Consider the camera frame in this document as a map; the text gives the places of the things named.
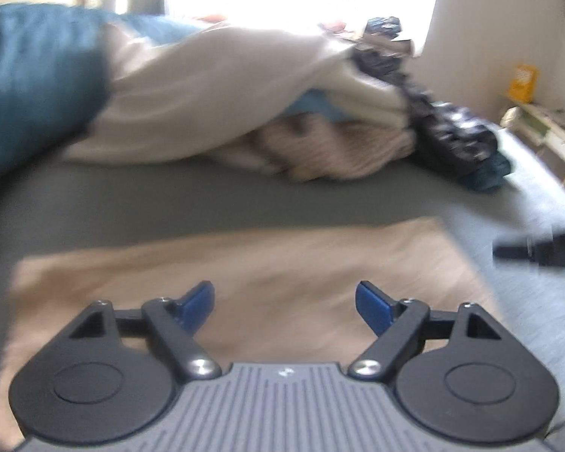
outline teal pillow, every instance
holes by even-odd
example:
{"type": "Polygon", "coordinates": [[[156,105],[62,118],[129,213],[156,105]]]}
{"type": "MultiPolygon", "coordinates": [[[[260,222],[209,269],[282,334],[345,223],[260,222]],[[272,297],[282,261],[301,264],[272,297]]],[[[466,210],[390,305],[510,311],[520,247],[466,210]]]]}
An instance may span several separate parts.
{"type": "Polygon", "coordinates": [[[201,29],[166,17],[61,5],[0,5],[0,175],[82,131],[105,104],[101,27],[124,22],[157,44],[201,29]]]}

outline beige cloth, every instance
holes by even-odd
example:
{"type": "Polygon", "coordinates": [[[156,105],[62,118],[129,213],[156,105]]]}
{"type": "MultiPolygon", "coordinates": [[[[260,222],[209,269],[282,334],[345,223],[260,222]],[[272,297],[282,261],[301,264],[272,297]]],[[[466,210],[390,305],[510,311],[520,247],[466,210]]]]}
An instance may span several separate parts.
{"type": "Polygon", "coordinates": [[[496,313],[490,292],[432,218],[388,227],[201,235],[28,258],[11,291],[0,446],[21,440],[8,406],[12,377],[88,303],[110,299],[118,308],[140,307],[157,296],[180,296],[203,279],[214,283],[216,302],[197,340],[224,366],[232,360],[348,364],[374,341],[354,306],[362,279],[396,299],[414,297],[444,310],[477,301],[496,313]]]}
{"type": "Polygon", "coordinates": [[[278,117],[255,132],[257,146],[298,181],[362,178],[414,152],[414,132],[363,122],[335,124],[321,114],[278,117]]]}
{"type": "Polygon", "coordinates": [[[110,98],[90,135],[65,156],[99,164],[181,160],[254,131],[309,89],[357,120],[408,125],[398,87],[360,73],[351,44],[316,32],[221,22],[179,43],[155,46],[119,24],[102,41],[110,98]]]}

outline metal screw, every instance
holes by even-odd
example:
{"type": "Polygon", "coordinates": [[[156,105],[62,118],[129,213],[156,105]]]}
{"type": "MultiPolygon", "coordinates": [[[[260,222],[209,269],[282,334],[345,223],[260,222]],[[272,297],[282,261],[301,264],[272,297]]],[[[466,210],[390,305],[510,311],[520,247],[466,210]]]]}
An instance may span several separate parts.
{"type": "Polygon", "coordinates": [[[206,359],[192,360],[188,364],[188,370],[197,376],[208,376],[215,371],[215,362],[206,359]]]}
{"type": "Polygon", "coordinates": [[[381,364],[376,360],[359,360],[352,365],[352,370],[359,376],[374,376],[381,372],[381,364]]]}
{"type": "Polygon", "coordinates": [[[278,375],[281,377],[289,377],[292,376],[294,373],[295,371],[291,367],[285,367],[278,371],[278,375]]]}

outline triangular cutout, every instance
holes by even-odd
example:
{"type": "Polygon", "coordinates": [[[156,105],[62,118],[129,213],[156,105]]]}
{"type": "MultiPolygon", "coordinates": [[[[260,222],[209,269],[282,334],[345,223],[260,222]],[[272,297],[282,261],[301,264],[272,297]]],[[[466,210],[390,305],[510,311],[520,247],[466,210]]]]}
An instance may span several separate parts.
{"type": "Polygon", "coordinates": [[[482,340],[500,340],[500,336],[479,315],[470,315],[467,324],[467,336],[482,340]]]}
{"type": "Polygon", "coordinates": [[[102,318],[102,312],[96,312],[87,317],[86,320],[75,329],[70,338],[100,338],[104,335],[105,323],[102,318]]]}

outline black round pad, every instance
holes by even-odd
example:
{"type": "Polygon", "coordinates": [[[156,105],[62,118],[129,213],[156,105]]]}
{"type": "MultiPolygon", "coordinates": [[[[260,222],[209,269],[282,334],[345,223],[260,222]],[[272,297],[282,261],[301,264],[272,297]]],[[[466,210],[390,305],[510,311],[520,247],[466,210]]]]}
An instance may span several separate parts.
{"type": "Polygon", "coordinates": [[[67,345],[40,352],[12,380],[9,400],[25,435],[91,445],[122,439],[154,421],[173,395],[167,368],[123,345],[67,345]]]}
{"type": "Polygon", "coordinates": [[[551,374],[527,353],[498,351],[496,342],[476,348],[448,345],[402,367],[396,395],[427,429],[478,445],[509,444],[538,435],[556,410],[551,374]]]}
{"type": "Polygon", "coordinates": [[[123,382],[124,376],[117,368],[99,362],[71,365],[53,379],[56,395],[79,405],[93,405],[112,398],[123,382]]]}
{"type": "Polygon", "coordinates": [[[515,379],[488,363],[466,363],[446,374],[446,386],[457,398],[474,405],[494,405],[515,391],[515,379]]]}

